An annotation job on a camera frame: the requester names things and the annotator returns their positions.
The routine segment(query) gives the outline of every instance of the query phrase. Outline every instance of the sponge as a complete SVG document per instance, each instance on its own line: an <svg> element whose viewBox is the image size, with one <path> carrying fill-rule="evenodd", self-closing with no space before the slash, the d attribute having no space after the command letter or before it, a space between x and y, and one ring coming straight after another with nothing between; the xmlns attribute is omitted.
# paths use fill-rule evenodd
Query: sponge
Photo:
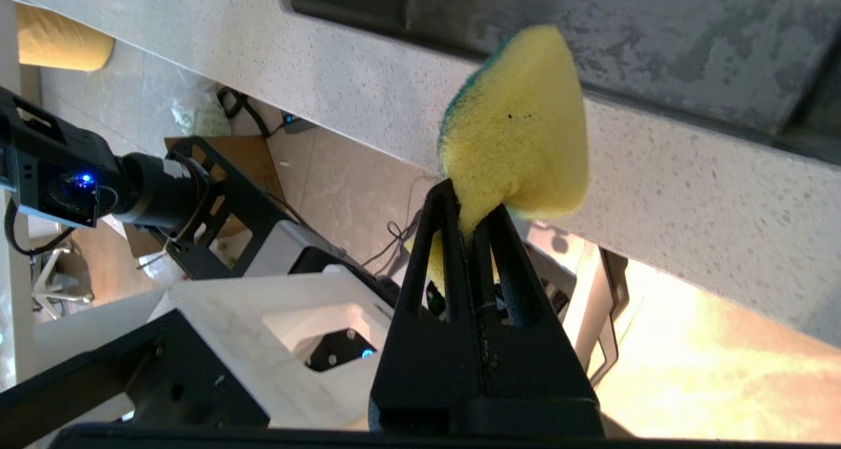
<svg viewBox="0 0 841 449"><path fill-rule="evenodd" d="M461 204L468 242L499 204L549 219L587 192L585 113L570 48L555 26L522 30L462 86L441 122L438 155ZM443 284L439 237L429 276Z"/></svg>

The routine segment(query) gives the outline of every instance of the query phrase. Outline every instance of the cardboard box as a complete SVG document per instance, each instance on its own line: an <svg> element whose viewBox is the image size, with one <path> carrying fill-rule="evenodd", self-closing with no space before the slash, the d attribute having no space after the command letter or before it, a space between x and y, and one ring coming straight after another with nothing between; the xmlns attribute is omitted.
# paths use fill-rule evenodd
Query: cardboard box
<svg viewBox="0 0 841 449"><path fill-rule="evenodd" d="M165 138L166 149L177 143L183 137ZM276 197L285 200L280 180L271 153L263 137L205 137L211 147L228 159L231 164L239 168L245 176ZM244 231L246 227L238 219L232 218L222 227L218 237L229 237ZM125 237L129 241L131 254L142 257L154 252L160 252L160 243L146 231L139 231L137 227L126 224Z"/></svg>

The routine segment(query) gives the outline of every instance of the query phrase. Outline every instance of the floor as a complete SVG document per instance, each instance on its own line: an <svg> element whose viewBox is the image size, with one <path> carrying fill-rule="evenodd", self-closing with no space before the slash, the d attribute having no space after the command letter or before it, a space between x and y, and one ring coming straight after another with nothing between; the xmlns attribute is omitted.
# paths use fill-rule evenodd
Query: floor
<svg viewBox="0 0 841 449"><path fill-rule="evenodd" d="M172 101L201 104L213 88L122 43L92 74L42 70L44 107L99 133L116 154L163 154L163 138L183 135ZM276 108L255 104L269 128L280 122ZM247 116L231 125L235 135L258 134ZM407 224L436 183L420 168L323 128L279 132L267 143L286 199L359 261L390 242L387 222ZM564 254L580 247L574 236L548 233ZM74 239L86 261L76 267L87 267L95 304L156 286L135 270L110 227ZM618 364L597 387L602 409L618 424L644 437L841 441L834 424L841 351L644 264L634 262L627 277L641 304L623 324Z"/></svg>

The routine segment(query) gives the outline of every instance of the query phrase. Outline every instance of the yellow sponge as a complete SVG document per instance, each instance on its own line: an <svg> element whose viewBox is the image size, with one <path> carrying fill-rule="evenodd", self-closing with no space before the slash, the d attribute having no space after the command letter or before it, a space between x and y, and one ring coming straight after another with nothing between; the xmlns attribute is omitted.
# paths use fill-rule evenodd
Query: yellow sponge
<svg viewBox="0 0 841 449"><path fill-rule="evenodd" d="M441 122L438 154L468 242L504 203L528 219L574 212L587 192L587 134L576 65L555 26L523 30L472 75ZM443 284L442 248L430 279Z"/></svg>

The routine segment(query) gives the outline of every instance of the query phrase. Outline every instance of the speckled countertop edge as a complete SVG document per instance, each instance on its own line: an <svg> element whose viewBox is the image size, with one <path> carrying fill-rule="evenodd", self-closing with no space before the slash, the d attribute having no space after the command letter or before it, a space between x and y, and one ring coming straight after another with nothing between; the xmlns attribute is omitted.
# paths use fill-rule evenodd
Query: speckled countertop edge
<svg viewBox="0 0 841 449"><path fill-rule="evenodd" d="M32 1L432 171L438 122L476 68L280 0ZM841 344L839 168L585 107L591 187L558 225Z"/></svg>

